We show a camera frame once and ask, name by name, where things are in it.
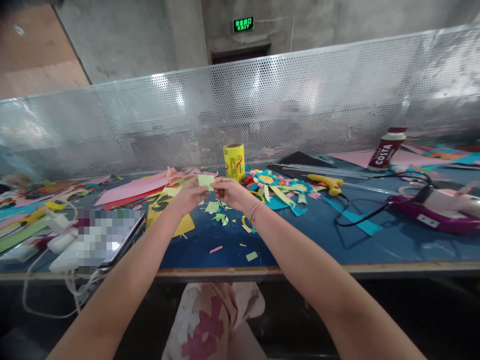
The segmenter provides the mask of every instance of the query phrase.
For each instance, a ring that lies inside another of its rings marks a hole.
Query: hand
[[[217,177],[211,186],[218,200],[246,216],[249,216],[254,206],[260,202],[258,198],[234,179]]]
[[[185,216],[209,196],[206,186],[199,187],[199,178],[194,177],[183,184],[178,194],[170,201],[166,209],[178,211]]]

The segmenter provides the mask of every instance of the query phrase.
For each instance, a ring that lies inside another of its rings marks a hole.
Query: forearm
[[[169,207],[163,211],[108,274],[49,359],[64,359],[67,354],[69,359],[92,358],[92,354],[98,359],[113,358],[155,278],[181,218]]]

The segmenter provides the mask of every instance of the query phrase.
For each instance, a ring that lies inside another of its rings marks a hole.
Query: black cable
[[[422,193],[422,200],[425,201],[426,199],[426,195],[425,195],[425,192],[426,191],[430,191],[430,189],[432,187],[436,187],[433,185],[432,183],[432,178],[430,178],[430,176],[428,176],[427,174],[423,173],[423,172],[420,172],[420,171],[402,171],[402,172],[397,172],[395,174],[391,174],[391,175],[381,175],[381,176],[373,176],[374,179],[382,179],[382,178],[403,178],[403,174],[408,174],[408,173],[417,173],[417,174],[422,174],[426,177],[426,180],[423,178],[423,177],[419,177],[419,176],[408,176],[409,178],[412,178],[412,179],[420,179],[422,181],[426,181],[427,182],[427,185],[425,185],[421,190],[420,192],[417,194],[417,195],[420,195],[420,193]],[[370,218],[373,218],[375,215],[377,214],[380,214],[382,211],[385,211],[386,209],[388,209],[393,203],[391,202],[391,198],[392,196],[389,196],[386,200],[386,203],[378,208],[377,210],[375,210],[374,212],[368,214],[367,216],[361,218],[360,220],[358,221],[355,221],[355,222],[352,222],[352,223],[348,223],[348,224],[342,224],[342,223],[339,223],[339,219],[342,217],[342,215],[344,214],[344,212],[349,208],[350,206],[350,200],[348,197],[346,197],[343,193],[339,193],[338,196],[344,198],[346,200],[346,205],[343,207],[343,210],[337,215],[337,217],[335,218],[335,224],[337,224],[338,226],[341,226],[341,227],[350,227],[350,226],[355,226],[355,225],[358,225],[360,223],[363,223],[365,220],[368,220]],[[417,199],[418,196],[414,197],[413,199],[409,199],[407,200],[406,202],[410,203],[410,202],[413,202]]]

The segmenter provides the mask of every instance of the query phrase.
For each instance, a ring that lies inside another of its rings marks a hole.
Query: blue paper
[[[344,209],[344,207],[328,198],[326,198],[325,196],[322,196],[321,197],[327,204],[329,204],[332,208],[334,208],[335,210],[337,210],[339,213]],[[353,213],[351,211],[344,211],[343,212],[343,215],[344,217],[346,217],[348,220],[350,220],[352,223],[355,223],[361,219],[363,219],[364,217],[363,216],[360,216],[360,215],[357,215],[356,213]],[[377,225],[376,223],[374,222],[371,222],[370,220],[365,220],[361,223],[359,223],[358,225],[356,225],[357,227],[359,227],[360,229],[362,229],[365,233],[367,233],[369,236],[373,236],[375,235],[375,233],[377,233],[378,231],[382,230],[383,227],[381,227],[380,225]]]
[[[270,197],[270,201],[265,203],[272,210],[280,210],[288,208],[289,206],[278,198],[278,196]]]
[[[307,208],[300,209],[298,206],[294,206],[294,204],[292,204],[292,203],[290,204],[290,209],[293,211],[293,213],[296,216],[301,216],[308,211]]]

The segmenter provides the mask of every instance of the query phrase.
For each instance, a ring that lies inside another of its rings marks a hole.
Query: pink machine
[[[458,191],[435,189],[423,204],[403,195],[390,199],[393,208],[427,224],[432,229],[451,234],[463,234],[480,229],[480,198],[467,193],[477,182]]]

